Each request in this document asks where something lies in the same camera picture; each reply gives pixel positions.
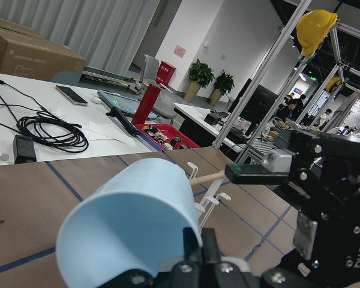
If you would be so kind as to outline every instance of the plant pot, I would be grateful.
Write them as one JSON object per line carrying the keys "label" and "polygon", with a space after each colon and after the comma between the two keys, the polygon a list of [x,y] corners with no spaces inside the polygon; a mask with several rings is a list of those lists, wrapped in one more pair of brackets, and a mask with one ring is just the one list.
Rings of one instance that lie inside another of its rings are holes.
{"label": "plant pot", "polygon": [[212,106],[215,106],[217,104],[217,102],[220,100],[221,98],[221,92],[220,89],[214,89],[211,93],[211,95],[209,96],[209,103]]}
{"label": "plant pot", "polygon": [[197,84],[196,81],[190,82],[190,84],[188,85],[188,88],[187,88],[187,90],[185,92],[185,95],[184,95],[183,99],[186,102],[191,103],[195,99],[196,94],[198,93],[200,88],[201,88],[201,86],[199,84]]}

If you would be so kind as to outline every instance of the gray chair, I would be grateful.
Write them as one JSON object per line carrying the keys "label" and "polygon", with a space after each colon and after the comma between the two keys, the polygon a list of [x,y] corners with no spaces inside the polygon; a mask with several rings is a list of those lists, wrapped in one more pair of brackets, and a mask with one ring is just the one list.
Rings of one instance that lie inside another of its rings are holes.
{"label": "gray chair", "polygon": [[[163,85],[156,84],[156,76],[159,65],[160,63],[158,59],[145,55],[144,67],[136,83],[136,89],[140,92],[140,95],[144,95],[149,84],[153,84],[159,88],[168,89]],[[177,113],[173,111],[173,107],[163,101],[162,93],[159,94],[159,97],[152,108],[152,112],[159,117],[170,120],[171,125],[173,124],[174,118],[177,116]]]}

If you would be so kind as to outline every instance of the black monitor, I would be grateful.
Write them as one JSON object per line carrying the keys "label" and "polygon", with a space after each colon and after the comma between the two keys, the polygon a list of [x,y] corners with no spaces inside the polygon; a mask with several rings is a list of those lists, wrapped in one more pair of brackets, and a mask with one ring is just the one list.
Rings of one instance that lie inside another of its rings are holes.
{"label": "black monitor", "polygon": [[[250,83],[251,79],[248,79],[232,105],[229,107],[228,112],[232,113],[232,111],[236,108],[240,98],[243,96]],[[251,122],[251,125],[249,126],[247,132],[245,132],[245,135],[249,135],[254,130],[256,124],[259,124],[264,119],[267,112],[275,103],[277,97],[277,94],[261,85],[256,88],[247,105],[245,105],[244,109],[240,113],[241,118]]]}

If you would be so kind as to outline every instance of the yellow hard hat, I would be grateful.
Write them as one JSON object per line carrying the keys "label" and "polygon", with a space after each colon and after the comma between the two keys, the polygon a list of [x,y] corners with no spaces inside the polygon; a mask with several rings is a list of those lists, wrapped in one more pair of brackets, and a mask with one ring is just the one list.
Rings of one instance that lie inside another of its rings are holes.
{"label": "yellow hard hat", "polygon": [[336,13],[325,10],[314,10],[301,17],[296,30],[302,46],[302,56],[309,56],[315,52],[336,20]]}
{"label": "yellow hard hat", "polygon": [[328,84],[325,86],[325,89],[328,91],[328,93],[333,93],[336,91],[337,87],[341,85],[341,80],[339,77],[332,77],[332,79],[328,82]]}

